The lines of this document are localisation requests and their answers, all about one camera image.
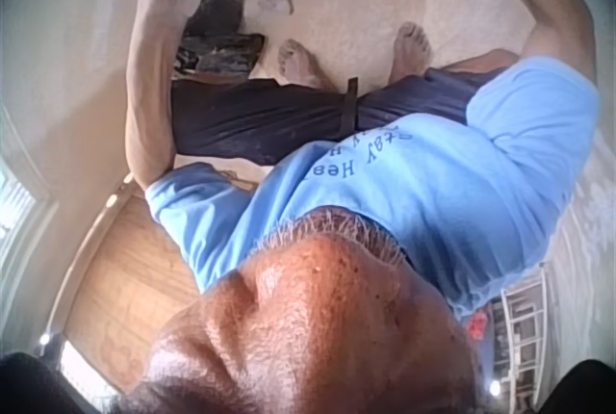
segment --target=skin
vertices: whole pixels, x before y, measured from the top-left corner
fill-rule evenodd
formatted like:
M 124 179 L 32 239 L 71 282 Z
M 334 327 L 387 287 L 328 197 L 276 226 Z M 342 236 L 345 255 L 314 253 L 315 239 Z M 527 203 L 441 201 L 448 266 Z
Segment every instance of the skin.
M 172 167 L 170 77 L 198 1 L 139 0 L 127 68 L 126 154 L 143 188 Z M 537 24 L 522 57 L 552 56 L 595 80 L 593 25 L 583 1 L 523 1 Z M 401 37 L 399 51 L 429 57 L 426 40 L 410 31 Z M 305 49 L 287 48 L 291 62 L 282 67 L 289 75 L 306 70 L 315 77 L 304 68 Z M 509 55 L 489 54 L 504 65 L 513 62 Z M 426 59 L 399 61 L 397 77 L 401 65 L 427 66 Z M 247 259 L 173 318 L 143 381 L 119 406 L 169 413 L 449 412 L 476 404 L 475 374 L 464 330 L 406 262 L 388 265 L 345 237 L 316 234 Z

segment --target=white wall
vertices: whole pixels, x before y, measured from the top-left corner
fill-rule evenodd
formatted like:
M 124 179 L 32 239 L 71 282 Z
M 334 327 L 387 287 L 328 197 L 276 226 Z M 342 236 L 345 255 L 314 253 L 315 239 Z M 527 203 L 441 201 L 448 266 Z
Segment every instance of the white wall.
M 3 158 L 16 172 L 32 164 L 56 210 L 23 258 L 1 350 L 33 347 L 79 244 L 127 172 L 124 69 L 136 2 L 2 0 L 2 112 L 26 150 L 5 142 L 5 120 Z

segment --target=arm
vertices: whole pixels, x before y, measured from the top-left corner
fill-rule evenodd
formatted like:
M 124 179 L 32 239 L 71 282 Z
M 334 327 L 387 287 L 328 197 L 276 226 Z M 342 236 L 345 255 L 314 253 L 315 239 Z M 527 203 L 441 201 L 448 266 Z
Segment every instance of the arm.
M 126 159 L 144 189 L 173 167 L 169 95 L 184 27 L 199 0 L 139 0 L 126 83 Z
M 536 20 L 522 56 L 552 56 L 595 82 L 593 20 L 583 0 L 522 0 Z

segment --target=floor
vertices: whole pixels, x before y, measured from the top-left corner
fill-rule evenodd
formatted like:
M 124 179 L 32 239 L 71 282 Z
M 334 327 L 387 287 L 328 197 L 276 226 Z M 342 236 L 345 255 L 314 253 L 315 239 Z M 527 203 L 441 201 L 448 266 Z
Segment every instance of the floor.
M 395 34 L 406 20 L 426 29 L 434 65 L 496 47 L 517 51 L 532 25 L 518 0 L 293 0 L 290 16 L 265 13 L 257 1 L 247 0 L 244 25 L 247 32 L 268 36 L 255 76 L 277 77 L 277 47 L 293 37 L 317 55 L 340 89 L 347 78 L 359 76 L 362 91 L 384 85 Z M 587 171 L 549 255 L 550 384 L 583 358 L 616 363 L 615 16 L 613 0 L 588 2 L 596 17 L 604 108 Z M 175 247 L 149 220 L 142 200 L 131 200 L 116 224 L 92 262 L 66 332 L 112 383 L 125 389 L 138 377 L 156 330 L 193 299 L 195 290 Z

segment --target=foot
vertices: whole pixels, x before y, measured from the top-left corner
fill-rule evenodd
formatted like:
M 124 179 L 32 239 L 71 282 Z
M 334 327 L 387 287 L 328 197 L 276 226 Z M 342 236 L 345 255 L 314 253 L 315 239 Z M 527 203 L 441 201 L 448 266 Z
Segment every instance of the foot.
M 292 84 L 317 90 L 336 90 L 315 57 L 298 41 L 288 39 L 280 46 L 278 65 L 280 73 Z
M 408 75 L 424 75 L 431 57 L 432 49 L 424 29 L 412 22 L 405 22 L 394 42 L 394 65 L 389 84 Z

